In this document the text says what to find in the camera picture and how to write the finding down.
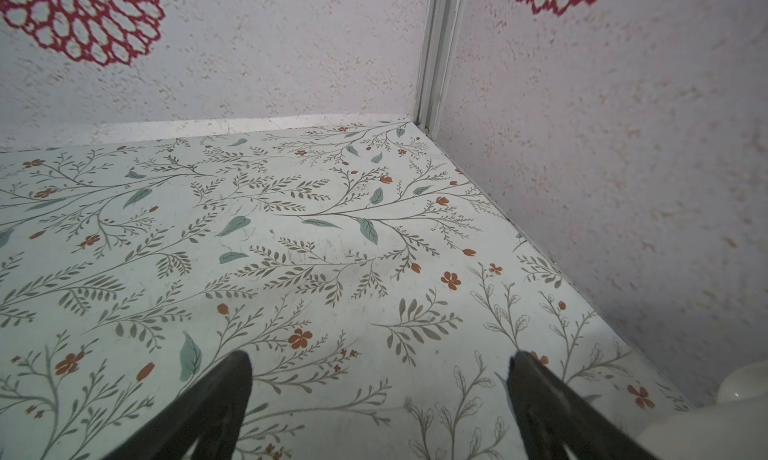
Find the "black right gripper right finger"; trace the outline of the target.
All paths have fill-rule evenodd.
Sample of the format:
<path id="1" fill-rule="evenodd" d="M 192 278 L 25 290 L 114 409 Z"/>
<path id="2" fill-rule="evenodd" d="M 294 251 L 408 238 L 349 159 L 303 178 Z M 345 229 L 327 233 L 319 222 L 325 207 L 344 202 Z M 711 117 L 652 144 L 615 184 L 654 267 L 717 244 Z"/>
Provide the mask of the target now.
<path id="1" fill-rule="evenodd" d="M 510 358 L 507 395 L 530 459 L 652 459 L 527 351 Z"/>

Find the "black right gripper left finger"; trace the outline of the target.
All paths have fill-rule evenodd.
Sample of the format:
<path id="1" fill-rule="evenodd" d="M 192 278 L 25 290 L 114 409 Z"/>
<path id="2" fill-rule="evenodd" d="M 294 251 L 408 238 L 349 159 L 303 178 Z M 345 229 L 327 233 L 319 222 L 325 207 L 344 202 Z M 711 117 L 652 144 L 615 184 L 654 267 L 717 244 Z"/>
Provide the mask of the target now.
<path id="1" fill-rule="evenodd" d="M 251 391 L 249 356 L 234 351 L 106 457 L 230 459 Z"/>

